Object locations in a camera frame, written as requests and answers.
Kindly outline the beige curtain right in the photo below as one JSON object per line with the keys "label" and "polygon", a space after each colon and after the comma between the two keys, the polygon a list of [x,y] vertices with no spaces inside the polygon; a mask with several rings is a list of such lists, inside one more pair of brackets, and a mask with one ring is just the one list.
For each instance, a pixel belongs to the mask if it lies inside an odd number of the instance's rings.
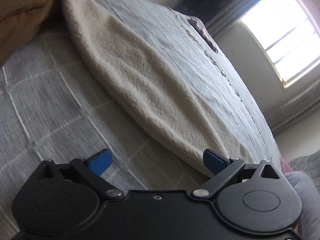
{"label": "beige curtain right", "polygon": [[278,134],[291,124],[319,109],[319,80],[266,116],[273,134]]}

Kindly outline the brown fabric item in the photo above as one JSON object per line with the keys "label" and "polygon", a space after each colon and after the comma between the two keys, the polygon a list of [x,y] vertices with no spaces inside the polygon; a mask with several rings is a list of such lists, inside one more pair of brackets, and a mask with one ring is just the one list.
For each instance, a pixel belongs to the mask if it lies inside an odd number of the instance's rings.
{"label": "brown fabric item", "polygon": [[1,0],[1,66],[32,40],[60,0]]}

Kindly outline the beige curtain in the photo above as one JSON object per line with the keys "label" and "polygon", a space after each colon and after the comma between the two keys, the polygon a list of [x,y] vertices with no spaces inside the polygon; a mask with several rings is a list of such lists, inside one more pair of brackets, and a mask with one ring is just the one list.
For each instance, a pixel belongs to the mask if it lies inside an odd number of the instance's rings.
{"label": "beige curtain", "polygon": [[217,36],[226,31],[242,18],[261,0],[233,0],[210,21],[206,23],[206,28],[212,36]]}
{"label": "beige curtain", "polygon": [[273,134],[278,134],[291,124],[319,109],[319,80],[266,116]]}

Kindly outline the pink pillow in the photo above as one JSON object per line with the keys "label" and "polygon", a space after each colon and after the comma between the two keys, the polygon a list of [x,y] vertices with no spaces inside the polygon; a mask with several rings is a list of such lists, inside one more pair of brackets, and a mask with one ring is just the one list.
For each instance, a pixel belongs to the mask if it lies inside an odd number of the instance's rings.
{"label": "pink pillow", "polygon": [[293,172],[292,167],[283,158],[281,158],[280,160],[280,165],[281,165],[281,171],[283,174]]}

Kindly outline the grey blue pillow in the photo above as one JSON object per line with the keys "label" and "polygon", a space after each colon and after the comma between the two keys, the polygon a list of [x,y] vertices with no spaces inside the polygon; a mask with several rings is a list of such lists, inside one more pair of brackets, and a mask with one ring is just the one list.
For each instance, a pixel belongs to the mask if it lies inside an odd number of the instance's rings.
{"label": "grey blue pillow", "polygon": [[302,201],[297,230],[302,239],[319,239],[319,153],[296,158],[288,163],[293,172],[285,177]]}

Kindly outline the beige curtain left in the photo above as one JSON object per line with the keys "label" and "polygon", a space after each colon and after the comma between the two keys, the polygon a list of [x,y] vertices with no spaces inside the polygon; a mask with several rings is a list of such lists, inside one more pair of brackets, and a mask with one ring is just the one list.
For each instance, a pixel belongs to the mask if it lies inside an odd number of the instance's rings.
{"label": "beige curtain left", "polygon": [[242,18],[261,0],[233,0],[210,21],[206,23],[206,28],[212,36],[217,36],[226,31]]}

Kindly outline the cream fleece garment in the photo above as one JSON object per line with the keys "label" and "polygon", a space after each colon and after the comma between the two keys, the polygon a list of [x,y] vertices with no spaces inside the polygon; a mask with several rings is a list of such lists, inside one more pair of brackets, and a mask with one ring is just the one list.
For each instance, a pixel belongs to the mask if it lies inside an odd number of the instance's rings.
{"label": "cream fleece garment", "polygon": [[162,146],[203,174],[203,152],[254,159],[208,102],[95,0],[62,0],[72,40],[102,86]]}

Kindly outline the grey checked bedspread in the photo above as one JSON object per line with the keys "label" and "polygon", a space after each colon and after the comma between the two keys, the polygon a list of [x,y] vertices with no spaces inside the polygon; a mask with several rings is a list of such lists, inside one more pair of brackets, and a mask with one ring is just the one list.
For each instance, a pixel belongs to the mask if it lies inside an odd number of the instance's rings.
{"label": "grey checked bedspread", "polygon": [[[254,162],[279,165],[272,132],[241,77],[186,16],[145,0],[96,0],[155,48],[215,109]],[[103,178],[127,190],[192,190],[206,177],[150,137],[82,63],[66,24],[50,24],[1,68],[1,239],[11,204],[43,160],[113,153]]]}

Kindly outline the bright window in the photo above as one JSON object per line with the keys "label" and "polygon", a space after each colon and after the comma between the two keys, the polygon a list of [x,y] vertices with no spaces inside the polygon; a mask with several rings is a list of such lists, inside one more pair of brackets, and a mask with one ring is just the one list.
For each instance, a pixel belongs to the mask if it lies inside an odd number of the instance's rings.
{"label": "bright window", "polygon": [[319,65],[319,0],[260,0],[241,21],[284,88]]}

